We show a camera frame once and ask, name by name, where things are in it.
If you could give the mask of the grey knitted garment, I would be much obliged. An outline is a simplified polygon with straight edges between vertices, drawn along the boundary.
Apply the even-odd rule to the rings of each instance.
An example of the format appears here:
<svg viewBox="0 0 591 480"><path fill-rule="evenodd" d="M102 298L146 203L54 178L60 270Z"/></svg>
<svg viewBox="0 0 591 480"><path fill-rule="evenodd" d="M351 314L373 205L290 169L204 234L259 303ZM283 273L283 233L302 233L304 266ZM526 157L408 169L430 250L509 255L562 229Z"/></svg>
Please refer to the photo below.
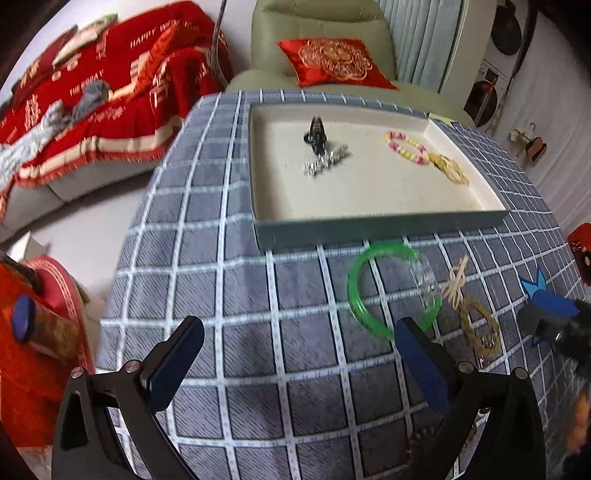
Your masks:
<svg viewBox="0 0 591 480"><path fill-rule="evenodd" d="M51 104L41 120L13 143L1 144L1 189L5 189L17 170L34 159L47 144L69 127L90 115L109 98L110 86L94 80L83 90L83 95L68 113L61 100Z"/></svg>

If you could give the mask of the white washing machine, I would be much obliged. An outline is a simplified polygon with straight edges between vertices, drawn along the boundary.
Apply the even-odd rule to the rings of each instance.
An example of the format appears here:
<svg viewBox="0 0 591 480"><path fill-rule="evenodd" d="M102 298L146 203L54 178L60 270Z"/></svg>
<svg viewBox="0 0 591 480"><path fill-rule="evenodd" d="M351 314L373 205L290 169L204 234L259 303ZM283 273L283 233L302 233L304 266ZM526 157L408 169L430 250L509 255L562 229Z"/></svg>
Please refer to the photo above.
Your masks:
<svg viewBox="0 0 591 480"><path fill-rule="evenodd" d="M498 1L488 44L464 110L477 128L493 134L512 79L533 35L530 1Z"/></svg>

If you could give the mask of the green jewelry tray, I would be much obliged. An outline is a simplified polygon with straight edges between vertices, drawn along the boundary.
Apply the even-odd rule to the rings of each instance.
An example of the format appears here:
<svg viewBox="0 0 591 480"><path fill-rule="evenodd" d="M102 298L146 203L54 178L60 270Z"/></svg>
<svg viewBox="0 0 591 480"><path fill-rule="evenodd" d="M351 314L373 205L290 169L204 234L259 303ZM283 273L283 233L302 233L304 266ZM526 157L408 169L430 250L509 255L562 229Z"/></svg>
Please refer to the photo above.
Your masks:
<svg viewBox="0 0 591 480"><path fill-rule="evenodd" d="M304 143L311 119L322 118L327 149L349 155L315 177ZM283 251L366 240L497 227L510 207L477 159L460 147L466 126L424 113L363 106L253 104L249 111L249 180L256 242ZM437 167L418 165L386 143L402 132L435 155L454 160L468 184Z"/></svg>

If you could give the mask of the green translucent bangle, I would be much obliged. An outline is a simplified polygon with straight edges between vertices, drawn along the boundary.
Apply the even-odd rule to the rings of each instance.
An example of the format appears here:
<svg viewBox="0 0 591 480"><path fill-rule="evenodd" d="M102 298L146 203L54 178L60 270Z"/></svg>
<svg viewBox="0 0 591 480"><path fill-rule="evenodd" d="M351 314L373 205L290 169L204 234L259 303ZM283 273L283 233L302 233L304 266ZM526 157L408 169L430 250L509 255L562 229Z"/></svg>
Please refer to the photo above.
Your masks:
<svg viewBox="0 0 591 480"><path fill-rule="evenodd" d="M409 287L388 294L381 291L384 286L383 277L374 273L373 266L379 260L394 263L394 272L403 281L410 283ZM419 307L416 323L424 332L429 330L437 319L442 307L442 295L435 272L429 260L418 250L401 242L376 242L367 246L349 265L346 274L346 303L349 312L363 328L378 339L394 342L394 325L397 319L387 319L383 313L377 316L375 306L383 303L389 305L397 299L416 298Z"/></svg>

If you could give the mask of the grey checked tablecloth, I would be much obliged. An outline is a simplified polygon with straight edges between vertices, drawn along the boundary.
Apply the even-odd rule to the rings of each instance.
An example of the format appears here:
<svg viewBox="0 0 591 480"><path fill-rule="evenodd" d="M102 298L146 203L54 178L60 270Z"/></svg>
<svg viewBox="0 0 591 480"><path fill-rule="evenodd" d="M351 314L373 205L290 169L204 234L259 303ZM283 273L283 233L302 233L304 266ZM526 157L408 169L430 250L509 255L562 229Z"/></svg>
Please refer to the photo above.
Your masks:
<svg viewBox="0 0 591 480"><path fill-rule="evenodd" d="M204 347L160 422L202 479L400 479L407 442L437 423L393 344L353 319L346 273L362 245L288 253L256 248L247 173L247 116L267 101L352 106L356 99L283 91L205 97L156 168L128 230L96 364L143 358L188 315ZM554 473L579 383L574 366L517 326L524 278L580 297L574 259L526 173L490 137L449 128L500 190L498 227L422 235L408 245L439 281L468 259L465 291L501 327L494 373L531 374Z"/></svg>

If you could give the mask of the red gift box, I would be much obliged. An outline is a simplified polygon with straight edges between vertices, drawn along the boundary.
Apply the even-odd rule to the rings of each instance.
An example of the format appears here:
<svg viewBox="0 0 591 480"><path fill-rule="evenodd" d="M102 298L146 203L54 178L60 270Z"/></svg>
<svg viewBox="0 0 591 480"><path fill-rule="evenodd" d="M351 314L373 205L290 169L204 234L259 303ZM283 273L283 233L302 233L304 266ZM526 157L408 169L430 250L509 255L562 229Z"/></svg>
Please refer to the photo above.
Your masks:
<svg viewBox="0 0 591 480"><path fill-rule="evenodd" d="M53 442L71 370L82 366L93 373L95 368L86 335L84 296L74 278L51 257L38 257L28 266L40 277L41 294L9 267L1 267L1 424L15 446L41 448ZM15 339L11 315L23 294L79 328L75 359L63 362Z"/></svg>

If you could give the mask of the red embroidered cushion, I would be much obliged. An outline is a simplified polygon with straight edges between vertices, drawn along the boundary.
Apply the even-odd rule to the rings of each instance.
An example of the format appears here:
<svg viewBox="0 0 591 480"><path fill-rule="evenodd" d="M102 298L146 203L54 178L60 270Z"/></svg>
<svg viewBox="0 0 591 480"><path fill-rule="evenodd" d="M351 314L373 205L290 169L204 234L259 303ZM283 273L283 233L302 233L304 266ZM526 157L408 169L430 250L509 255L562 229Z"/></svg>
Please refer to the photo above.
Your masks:
<svg viewBox="0 0 591 480"><path fill-rule="evenodd" d="M398 89L370 58L360 39L317 37L281 40L277 44L290 61L301 88L342 84Z"/></svg>

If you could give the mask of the red plastic stool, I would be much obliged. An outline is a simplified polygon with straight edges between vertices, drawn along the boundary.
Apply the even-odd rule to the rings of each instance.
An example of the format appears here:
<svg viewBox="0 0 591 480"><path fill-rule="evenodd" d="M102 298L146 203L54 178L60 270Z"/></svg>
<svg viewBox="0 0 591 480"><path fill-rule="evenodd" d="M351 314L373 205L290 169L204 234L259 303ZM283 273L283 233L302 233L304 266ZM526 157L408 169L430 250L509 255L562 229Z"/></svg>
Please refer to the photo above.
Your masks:
<svg viewBox="0 0 591 480"><path fill-rule="evenodd" d="M581 276L589 276L591 267L589 242L583 237L570 235L568 237L568 244Z"/></svg>

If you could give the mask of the black claw hair clip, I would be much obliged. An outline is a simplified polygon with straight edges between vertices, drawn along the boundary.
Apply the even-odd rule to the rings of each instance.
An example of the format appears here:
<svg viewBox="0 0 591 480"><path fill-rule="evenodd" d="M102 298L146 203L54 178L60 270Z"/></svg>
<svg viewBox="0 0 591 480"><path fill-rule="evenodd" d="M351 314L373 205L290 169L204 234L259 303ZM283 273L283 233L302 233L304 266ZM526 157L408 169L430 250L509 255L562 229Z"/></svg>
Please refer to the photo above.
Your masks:
<svg viewBox="0 0 591 480"><path fill-rule="evenodd" d="M322 118L315 116L311 119L311 127L308 133L304 134L304 143L311 147L315 155L322 155L327 149L328 138L325 135L325 127Z"/></svg>

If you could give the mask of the silver rhinestone hair clip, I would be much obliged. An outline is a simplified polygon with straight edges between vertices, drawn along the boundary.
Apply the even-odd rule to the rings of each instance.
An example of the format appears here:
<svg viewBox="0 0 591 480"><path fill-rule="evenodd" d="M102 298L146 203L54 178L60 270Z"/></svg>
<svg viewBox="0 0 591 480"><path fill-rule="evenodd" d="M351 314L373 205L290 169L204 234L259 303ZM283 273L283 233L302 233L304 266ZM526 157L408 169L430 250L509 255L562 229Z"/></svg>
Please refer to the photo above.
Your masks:
<svg viewBox="0 0 591 480"><path fill-rule="evenodd" d="M334 150L325 151L321 155L316 155L311 161L304 164L304 174L315 177L324 170L331 169L339 164L349 155L349 147L345 144L339 145Z"/></svg>

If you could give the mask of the red patterned blanket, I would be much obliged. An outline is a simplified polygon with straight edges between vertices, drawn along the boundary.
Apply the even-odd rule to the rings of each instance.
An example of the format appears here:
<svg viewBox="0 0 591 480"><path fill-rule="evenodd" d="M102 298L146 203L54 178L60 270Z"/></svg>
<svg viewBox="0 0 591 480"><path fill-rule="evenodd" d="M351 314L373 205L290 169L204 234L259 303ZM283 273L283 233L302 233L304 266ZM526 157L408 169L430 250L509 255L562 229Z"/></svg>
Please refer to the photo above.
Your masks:
<svg viewBox="0 0 591 480"><path fill-rule="evenodd" d="M14 187L98 162L160 160L192 106L232 77L221 27L192 1L70 29L1 106L1 209Z"/></svg>

